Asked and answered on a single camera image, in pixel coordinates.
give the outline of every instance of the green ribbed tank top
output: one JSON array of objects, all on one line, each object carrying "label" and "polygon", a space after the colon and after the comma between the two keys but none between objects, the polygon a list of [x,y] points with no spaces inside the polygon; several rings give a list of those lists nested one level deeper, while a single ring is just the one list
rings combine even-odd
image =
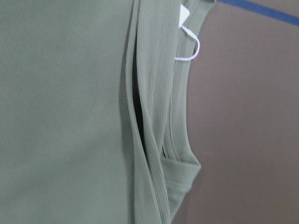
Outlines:
[{"label": "green ribbed tank top", "polygon": [[181,3],[198,35],[214,0],[0,2],[0,224],[171,223],[201,168]]}]

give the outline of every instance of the ribbed knit fabric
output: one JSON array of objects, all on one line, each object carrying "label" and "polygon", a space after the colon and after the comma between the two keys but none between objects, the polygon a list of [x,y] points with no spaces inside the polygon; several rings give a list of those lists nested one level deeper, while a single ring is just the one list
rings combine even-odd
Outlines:
[{"label": "ribbed knit fabric", "polygon": [[200,170],[180,3],[198,35],[213,0],[0,2],[0,224],[171,223]]}]

